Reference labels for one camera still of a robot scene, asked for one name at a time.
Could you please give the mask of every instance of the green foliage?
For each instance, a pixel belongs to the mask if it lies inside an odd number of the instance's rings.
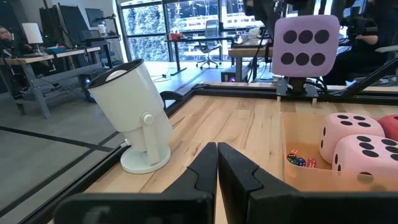
[[[124,22],[129,35],[134,34],[165,34],[164,13],[162,5],[137,7],[128,9],[124,14]],[[179,18],[170,18],[170,27],[182,27]],[[145,60],[168,60],[165,36],[135,37],[129,39],[131,57]]]

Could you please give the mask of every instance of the black chair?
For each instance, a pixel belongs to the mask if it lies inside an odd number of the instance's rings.
[[[219,23],[217,19],[206,21],[205,37],[216,37],[218,35],[218,24]],[[209,65],[209,67],[210,63],[213,63],[216,65],[216,68],[218,68],[217,62],[221,64],[221,61],[210,58],[210,52],[219,49],[220,47],[221,42],[218,40],[199,42],[199,45],[195,46],[195,48],[199,48],[202,53],[207,54],[207,57],[206,59],[197,62],[197,66],[199,63],[203,62],[200,66],[200,69],[203,69],[203,65],[206,63]]]

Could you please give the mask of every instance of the desk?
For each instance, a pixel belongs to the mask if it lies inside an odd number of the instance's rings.
[[[256,55],[258,48],[231,48],[228,51],[228,55],[230,57],[236,58],[236,76],[242,77],[242,58],[244,57],[254,57]],[[264,47],[260,48],[257,56],[263,56],[266,54],[266,49]],[[272,48],[269,48],[268,54],[272,57]],[[253,64],[257,64],[257,58],[253,58]],[[257,67],[253,67],[253,80],[256,79],[257,76]]]
[[[49,75],[47,77],[42,77],[42,78],[36,78],[36,75],[39,75],[39,74],[34,73],[32,66],[30,66],[31,63],[41,62],[41,61],[45,61],[45,60],[51,60],[51,59],[55,59],[55,58],[70,57],[70,56],[78,55],[78,54],[85,54],[86,51],[85,50],[71,50],[71,51],[57,54],[56,56],[48,55],[47,57],[15,58],[15,59],[7,58],[6,62],[9,65],[20,65],[23,68],[24,73],[27,77],[27,82],[35,96],[34,101],[25,100],[25,99],[15,100],[12,95],[12,86],[8,82],[8,78],[6,78],[6,76],[2,73],[1,70],[0,70],[0,76],[4,80],[4,83],[7,86],[7,89],[11,95],[11,98],[14,100],[16,106],[18,107],[18,109],[21,111],[22,114],[24,114],[24,104],[37,103],[39,105],[41,111],[43,112],[44,117],[46,119],[49,119],[50,111],[49,111],[49,108],[48,108],[45,100],[48,98],[55,97],[57,95],[54,94],[51,96],[44,96],[40,87],[44,86],[44,85],[56,83],[61,80],[65,80],[67,78],[75,77],[79,74],[90,72],[92,70],[101,68],[102,65],[100,64],[100,58],[98,57],[99,50],[101,50],[101,48],[99,48],[99,47],[87,48],[87,52],[89,53],[88,59],[89,59],[89,61],[92,62],[92,65],[82,67],[82,68],[76,68],[73,70],[69,70],[69,71],[62,72],[62,73],[57,73],[54,75]],[[0,60],[0,65],[4,65],[4,62],[2,60]]]
[[[112,64],[111,52],[109,51],[108,42],[106,40],[111,40],[111,39],[119,39],[119,36],[113,35],[107,37],[92,37],[92,38],[87,38],[83,41],[86,45],[90,47],[102,46],[104,48],[109,68],[113,68],[113,64]]]
[[[174,52],[175,52],[175,61],[177,63],[177,72],[170,74],[171,76],[176,75],[187,68],[181,69],[180,66],[180,53],[178,51],[178,43],[179,42],[204,42],[204,41],[212,41],[212,40],[230,40],[231,47],[234,45],[234,37],[231,35],[221,35],[215,37],[193,37],[192,39],[178,39],[178,40],[165,40],[165,42],[173,42],[174,43]]]
[[[224,86],[271,87],[266,83],[208,83]],[[372,87],[382,91],[381,87]],[[154,193],[177,179],[211,141],[226,142],[279,179],[283,178],[282,114],[361,113],[373,118],[398,112],[396,106],[317,103],[196,95],[170,117],[174,133],[169,141],[170,162],[149,174],[129,174],[120,163],[107,170],[85,192]],[[226,223],[220,188],[216,224]]]

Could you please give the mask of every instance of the white spotlight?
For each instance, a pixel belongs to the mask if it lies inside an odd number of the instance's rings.
[[[98,76],[87,89],[131,145],[121,157],[125,171],[148,173],[169,161],[167,142],[173,128],[143,59],[124,63]]]

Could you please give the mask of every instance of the gray floor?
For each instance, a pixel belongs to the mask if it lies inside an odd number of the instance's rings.
[[[160,78],[161,74],[170,74],[177,70],[175,63],[168,62],[146,62],[146,66],[153,80]],[[182,62],[182,67],[187,67],[185,71],[171,78],[161,78],[155,81],[155,85],[159,92],[172,90],[184,94],[197,83],[219,82],[221,71],[230,66],[230,62],[224,62],[219,69],[200,70],[193,62]],[[260,69],[258,74],[269,76],[264,69]],[[44,119],[35,105],[27,107],[27,114],[21,116],[8,94],[0,95],[0,108],[0,126],[32,133],[97,145],[116,131],[98,105],[86,102],[79,91],[54,98],[49,103],[50,119]],[[111,150],[123,139],[123,135],[118,134],[106,142],[104,147]],[[0,211],[87,150],[88,147],[0,131]],[[86,156],[1,217],[0,223],[19,222],[105,155],[107,152],[94,151]]]

